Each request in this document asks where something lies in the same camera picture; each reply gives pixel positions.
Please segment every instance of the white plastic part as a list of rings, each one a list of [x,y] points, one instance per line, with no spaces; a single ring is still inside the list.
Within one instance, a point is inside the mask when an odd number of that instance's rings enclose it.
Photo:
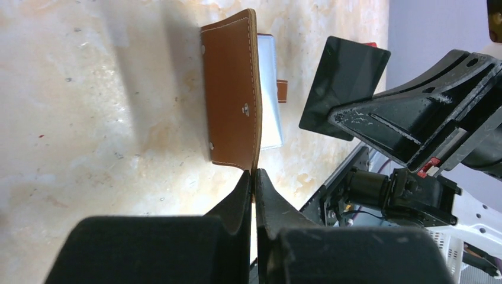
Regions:
[[[451,272],[454,283],[460,283],[464,242],[443,233],[429,231],[429,234],[445,258],[446,267]]]
[[[284,145],[277,99],[277,67],[273,36],[258,35],[258,63],[262,88],[261,150],[266,150]]]
[[[459,238],[488,254],[502,259],[502,214],[484,205],[467,191],[455,195],[452,215],[456,225],[429,227],[430,231]]]

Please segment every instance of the black cable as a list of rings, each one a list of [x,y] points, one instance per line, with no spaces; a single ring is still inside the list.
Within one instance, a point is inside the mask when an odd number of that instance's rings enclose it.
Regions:
[[[350,211],[346,211],[344,213],[342,213],[340,216],[341,217],[345,217],[347,215],[350,215],[350,214],[357,214],[357,213],[365,213],[365,214],[369,214],[377,219],[380,219],[380,220],[384,220],[384,217],[380,217],[380,216],[376,216],[375,214],[373,213],[370,213],[370,212],[367,212],[367,211],[363,211],[363,210],[350,210]]]
[[[358,211],[362,211],[363,207],[362,206],[359,206],[358,207]],[[355,221],[356,220],[356,217],[359,215],[359,213],[356,213],[354,214],[354,216],[352,216],[350,219],[352,219],[352,221]]]
[[[387,161],[385,161],[384,164],[382,164],[382,166],[380,167],[380,169],[377,171],[377,173],[382,173],[382,171],[384,170],[384,168],[386,166],[388,166],[389,164],[391,163],[391,159],[387,159]]]

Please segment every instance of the table surface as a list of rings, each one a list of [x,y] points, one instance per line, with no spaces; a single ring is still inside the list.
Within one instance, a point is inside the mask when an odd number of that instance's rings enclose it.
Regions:
[[[209,160],[199,29],[245,8],[289,81],[259,167],[299,208],[357,143],[298,128],[324,42],[386,48],[387,0],[0,5],[0,282],[42,282],[82,218],[199,215],[233,189],[242,171]]]

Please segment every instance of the brown leather wallet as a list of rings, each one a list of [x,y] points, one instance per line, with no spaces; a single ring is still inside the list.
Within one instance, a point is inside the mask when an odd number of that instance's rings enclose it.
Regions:
[[[201,30],[211,160],[252,173],[262,135],[257,34],[252,9]]]

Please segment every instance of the white wall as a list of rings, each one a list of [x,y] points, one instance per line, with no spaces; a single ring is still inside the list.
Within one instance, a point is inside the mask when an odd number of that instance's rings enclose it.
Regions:
[[[387,88],[415,78],[452,49],[490,43],[484,0],[390,0]],[[443,175],[502,212],[502,182],[463,165]]]

